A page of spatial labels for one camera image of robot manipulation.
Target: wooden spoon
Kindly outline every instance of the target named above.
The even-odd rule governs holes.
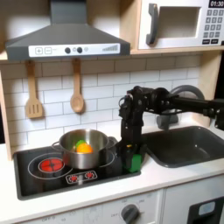
[[[73,61],[73,87],[71,107],[74,112],[80,113],[84,108],[84,101],[81,96],[81,61],[79,59]]]
[[[30,99],[25,105],[25,113],[29,118],[41,117],[43,115],[43,107],[36,96],[35,63],[32,61],[28,61],[25,63],[25,65],[30,90]]]

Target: microwave door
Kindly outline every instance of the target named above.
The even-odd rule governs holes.
[[[143,0],[139,49],[203,46],[209,0]]]

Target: black sink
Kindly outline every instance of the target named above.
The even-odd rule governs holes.
[[[169,168],[224,158],[224,141],[197,126],[144,134],[143,141],[154,160]]]

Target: orange fruit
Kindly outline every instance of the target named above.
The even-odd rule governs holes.
[[[93,153],[94,150],[91,147],[91,145],[89,145],[87,143],[82,143],[78,146],[76,152],[78,152],[78,153]]]

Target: stainless steel range hood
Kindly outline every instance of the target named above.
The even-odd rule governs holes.
[[[130,54],[130,43],[87,24],[86,0],[51,0],[51,21],[41,30],[8,41],[8,59]]]

